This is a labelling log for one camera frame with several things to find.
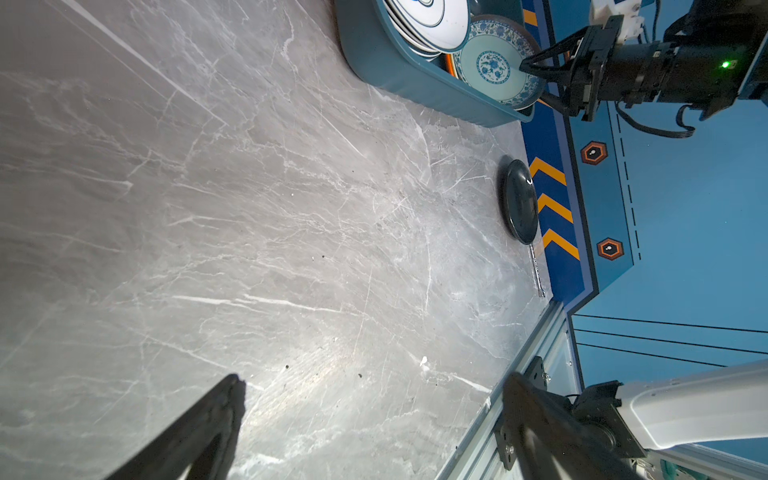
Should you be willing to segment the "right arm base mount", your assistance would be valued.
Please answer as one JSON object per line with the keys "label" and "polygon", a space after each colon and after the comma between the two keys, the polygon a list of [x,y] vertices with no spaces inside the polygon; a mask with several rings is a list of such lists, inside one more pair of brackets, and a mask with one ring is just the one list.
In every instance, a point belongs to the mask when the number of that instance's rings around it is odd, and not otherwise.
{"label": "right arm base mount", "polygon": [[526,445],[526,401],[532,388],[547,390],[543,358],[533,357],[522,373],[513,372],[502,386],[502,411],[494,426],[498,457],[503,467],[511,471],[518,466],[524,479],[530,477],[531,447]]}

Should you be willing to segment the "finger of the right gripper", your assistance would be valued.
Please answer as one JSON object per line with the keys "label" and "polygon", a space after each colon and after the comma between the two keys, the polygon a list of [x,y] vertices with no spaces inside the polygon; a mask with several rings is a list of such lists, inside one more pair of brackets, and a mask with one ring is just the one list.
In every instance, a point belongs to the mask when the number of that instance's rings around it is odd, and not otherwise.
{"label": "finger of the right gripper", "polygon": [[560,97],[548,91],[544,91],[539,97],[539,100],[566,117],[573,117],[579,113],[579,106],[573,106],[568,95]]}
{"label": "finger of the right gripper", "polygon": [[520,71],[548,83],[570,84],[584,63],[594,28],[585,27],[551,47],[522,60]]}

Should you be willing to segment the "teal patterned plate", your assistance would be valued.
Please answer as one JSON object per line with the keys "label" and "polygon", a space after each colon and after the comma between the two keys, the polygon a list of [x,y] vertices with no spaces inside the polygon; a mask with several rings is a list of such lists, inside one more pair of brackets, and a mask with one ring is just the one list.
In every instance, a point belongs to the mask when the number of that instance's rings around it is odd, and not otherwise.
{"label": "teal patterned plate", "polygon": [[538,101],[546,82],[520,70],[523,60],[541,51],[520,24],[499,15],[472,18],[463,48],[450,55],[455,76],[514,110]]}

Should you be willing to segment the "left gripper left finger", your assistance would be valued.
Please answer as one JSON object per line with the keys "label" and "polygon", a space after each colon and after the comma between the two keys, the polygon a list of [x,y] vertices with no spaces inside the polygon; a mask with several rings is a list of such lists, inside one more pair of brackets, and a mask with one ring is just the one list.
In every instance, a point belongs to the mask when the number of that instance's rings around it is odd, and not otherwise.
{"label": "left gripper left finger", "polygon": [[225,479],[245,414],[246,382],[225,376],[111,479]]}

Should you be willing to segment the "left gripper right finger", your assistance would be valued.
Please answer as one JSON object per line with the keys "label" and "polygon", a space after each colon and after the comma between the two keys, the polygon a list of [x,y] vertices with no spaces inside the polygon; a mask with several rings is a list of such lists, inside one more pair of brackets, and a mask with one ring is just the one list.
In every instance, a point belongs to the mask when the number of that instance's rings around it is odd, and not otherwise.
{"label": "left gripper right finger", "polygon": [[591,386],[571,400],[542,389],[529,390],[526,445],[528,479],[637,479],[630,465],[645,456],[619,413],[621,383]]}

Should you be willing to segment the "black plate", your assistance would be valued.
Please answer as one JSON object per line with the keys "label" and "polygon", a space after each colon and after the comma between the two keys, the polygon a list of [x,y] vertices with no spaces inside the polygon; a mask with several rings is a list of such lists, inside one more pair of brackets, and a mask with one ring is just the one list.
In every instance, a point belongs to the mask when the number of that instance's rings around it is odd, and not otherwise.
{"label": "black plate", "polygon": [[522,244],[531,245],[538,233],[538,198],[526,163],[505,155],[500,165],[500,206],[510,233]]}

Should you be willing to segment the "orange plate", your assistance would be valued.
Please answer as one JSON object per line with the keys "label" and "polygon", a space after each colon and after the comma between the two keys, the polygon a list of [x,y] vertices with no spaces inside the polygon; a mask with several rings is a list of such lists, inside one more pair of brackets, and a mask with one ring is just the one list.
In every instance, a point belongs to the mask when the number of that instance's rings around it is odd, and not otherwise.
{"label": "orange plate", "polygon": [[454,78],[459,78],[456,68],[453,62],[453,56],[451,54],[444,54],[445,70]]}

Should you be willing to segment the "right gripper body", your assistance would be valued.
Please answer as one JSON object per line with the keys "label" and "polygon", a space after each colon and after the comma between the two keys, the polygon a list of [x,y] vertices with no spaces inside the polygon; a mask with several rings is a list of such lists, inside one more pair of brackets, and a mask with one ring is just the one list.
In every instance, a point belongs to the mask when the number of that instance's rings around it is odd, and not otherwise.
{"label": "right gripper body", "polygon": [[602,101],[628,107],[661,102],[708,119],[736,100],[767,100],[764,1],[695,1],[654,42],[620,43],[614,20],[574,38],[571,112],[591,117]]}

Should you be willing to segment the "white flower pattern plate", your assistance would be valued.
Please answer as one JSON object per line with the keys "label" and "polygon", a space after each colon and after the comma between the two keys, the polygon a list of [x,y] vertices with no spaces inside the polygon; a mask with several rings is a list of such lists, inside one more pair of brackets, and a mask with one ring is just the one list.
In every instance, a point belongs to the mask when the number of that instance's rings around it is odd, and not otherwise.
{"label": "white flower pattern plate", "polygon": [[386,1],[395,18],[430,49],[460,50],[468,38],[470,10],[464,0]]}

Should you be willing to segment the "teal plastic bin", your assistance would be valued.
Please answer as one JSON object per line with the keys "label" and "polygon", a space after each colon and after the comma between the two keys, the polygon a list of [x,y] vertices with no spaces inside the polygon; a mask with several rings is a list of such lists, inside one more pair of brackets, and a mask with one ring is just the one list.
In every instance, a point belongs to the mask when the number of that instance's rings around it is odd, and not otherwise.
{"label": "teal plastic bin", "polygon": [[453,77],[410,50],[382,1],[336,1],[338,36],[347,64],[362,81],[457,119],[483,127],[533,119]]}

